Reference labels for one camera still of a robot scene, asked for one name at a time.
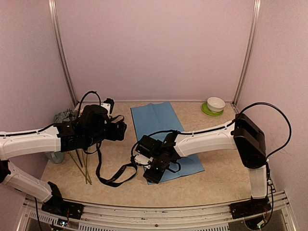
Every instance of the table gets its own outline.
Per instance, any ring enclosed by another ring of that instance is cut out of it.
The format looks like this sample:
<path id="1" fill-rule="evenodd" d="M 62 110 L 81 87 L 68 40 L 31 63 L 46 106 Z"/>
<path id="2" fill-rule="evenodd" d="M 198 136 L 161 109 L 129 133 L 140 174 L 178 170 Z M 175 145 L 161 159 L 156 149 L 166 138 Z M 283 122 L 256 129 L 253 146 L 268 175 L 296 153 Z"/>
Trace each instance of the table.
<path id="1" fill-rule="evenodd" d="M 123 164 L 129 162 L 131 147 L 137 141 L 130 108 L 146 104 L 148 103 L 115 103 L 112 115 L 124 115 L 128 128 L 124 141 L 103 141 L 101 177 L 109 179 Z M 229 104 L 226 104 L 224 113 L 218 117 L 205 115 L 201 111 L 201 103 L 174 102 L 171 105 L 185 131 L 216 126 L 232 120 L 235 116 Z M 63 198 L 101 205 L 182 207 L 250 198 L 248 171 L 242 165 L 237 150 L 220 150 L 198 155 L 205 171 L 154 185 L 147 184 L 142 177 L 141 167 L 134 179 L 118 188 L 101 184 L 95 175 L 98 164 L 97 154 L 89 156 L 88 169 L 92 185 L 85 183 L 85 177 L 68 154 L 64 156 L 61 164 L 56 165 L 49 161 L 42 180 L 55 183 Z M 126 179 L 133 172 L 133 169 L 126 170 L 119 181 Z"/>

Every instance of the white bowl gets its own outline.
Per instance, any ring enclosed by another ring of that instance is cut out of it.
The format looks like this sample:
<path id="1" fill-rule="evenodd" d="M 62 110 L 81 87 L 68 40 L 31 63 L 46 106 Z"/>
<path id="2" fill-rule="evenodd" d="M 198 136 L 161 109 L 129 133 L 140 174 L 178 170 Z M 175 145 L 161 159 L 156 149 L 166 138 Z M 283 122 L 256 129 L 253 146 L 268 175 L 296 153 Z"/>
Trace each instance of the white bowl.
<path id="1" fill-rule="evenodd" d="M 212 112 L 221 112 L 226 106 L 226 103 L 217 97 L 211 97 L 207 99 L 207 107 Z"/>

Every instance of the robotic arm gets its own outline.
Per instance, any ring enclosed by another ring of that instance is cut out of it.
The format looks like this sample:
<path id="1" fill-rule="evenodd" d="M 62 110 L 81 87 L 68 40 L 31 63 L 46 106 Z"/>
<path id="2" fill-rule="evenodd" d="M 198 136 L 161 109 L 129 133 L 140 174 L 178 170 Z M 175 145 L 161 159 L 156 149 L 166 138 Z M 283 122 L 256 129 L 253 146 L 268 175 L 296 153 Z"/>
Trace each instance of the robotic arm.
<path id="1" fill-rule="evenodd" d="M 251 182 L 250 205 L 240 207 L 247 210 L 252 206 L 253 211 L 244 213 L 239 207 L 232 208 L 233 218 L 262 213 L 264 207 L 270 210 L 267 196 L 270 170 L 266 161 L 264 133 L 245 114 L 236 115 L 234 121 L 216 127 L 194 132 L 169 133 L 163 142 L 143 136 L 136 147 L 138 154 L 134 161 L 146 167 L 143 176 L 148 181 L 159 183 L 164 171 L 172 171 L 169 169 L 170 162 L 176 163 L 182 157 L 221 149 L 238 150 L 242 163 L 248 169 Z"/>
<path id="2" fill-rule="evenodd" d="M 87 150 L 104 139 L 121 141 L 127 125 L 110 118 L 114 101 L 85 106 L 82 115 L 72 122 L 52 124 L 40 130 L 0 132 L 0 183 L 12 186 L 42 201 L 42 210 L 60 216 L 80 218 L 82 205 L 65 202 L 58 187 L 30 176 L 16 167 L 10 158 L 41 152 Z"/>

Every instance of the pink wall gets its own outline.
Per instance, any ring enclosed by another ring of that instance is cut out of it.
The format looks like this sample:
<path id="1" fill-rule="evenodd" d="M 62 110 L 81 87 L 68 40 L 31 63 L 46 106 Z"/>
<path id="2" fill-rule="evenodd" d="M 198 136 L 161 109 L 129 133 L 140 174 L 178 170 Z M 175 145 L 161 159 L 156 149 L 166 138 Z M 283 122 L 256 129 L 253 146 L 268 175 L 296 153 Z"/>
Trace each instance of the pink wall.
<path id="1" fill-rule="evenodd" d="M 270 158 L 274 183 L 285 190 L 300 226 L 308 227 L 308 2 L 262 1 L 257 37 L 239 108 L 256 101 L 281 108 L 293 127 L 291 143 Z M 249 114 L 264 129 L 268 153 L 284 143 L 287 125 L 274 110 Z"/>
<path id="2" fill-rule="evenodd" d="M 41 128 L 71 107 L 55 39 L 48 1 L 0 1 L 0 130 Z M 47 158 L 35 154 L 12 159 L 40 177 Z M 0 185 L 2 231 L 16 230 L 24 195 Z"/>
<path id="3" fill-rule="evenodd" d="M 231 101 L 253 6 L 253 0 L 57 1 L 78 98 L 93 89 L 116 100 Z"/>

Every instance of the blue towel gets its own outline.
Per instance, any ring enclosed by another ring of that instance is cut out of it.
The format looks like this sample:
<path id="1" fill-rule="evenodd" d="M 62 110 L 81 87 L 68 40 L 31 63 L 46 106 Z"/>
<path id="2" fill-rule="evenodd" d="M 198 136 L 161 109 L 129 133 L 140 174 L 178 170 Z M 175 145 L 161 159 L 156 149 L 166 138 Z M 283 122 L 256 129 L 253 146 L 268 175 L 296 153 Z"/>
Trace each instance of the blue towel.
<path id="1" fill-rule="evenodd" d="M 149 135 L 156 131 L 161 130 L 178 130 L 184 131 L 177 115 L 175 114 L 171 104 L 148 104 L 143 107 L 131 108 L 131 113 L 134 120 L 137 139 L 140 140 L 143 135 Z M 164 141 L 167 134 L 160 133 L 153 135 L 152 138 Z M 197 172 L 204 171 L 199 157 L 194 154 L 189 157 L 178 160 L 181 164 L 181 170 L 177 173 L 165 171 L 160 182 L 176 179 L 178 177 L 188 176 Z M 178 169 L 176 164 L 170 163 L 170 168 L 173 170 Z"/>

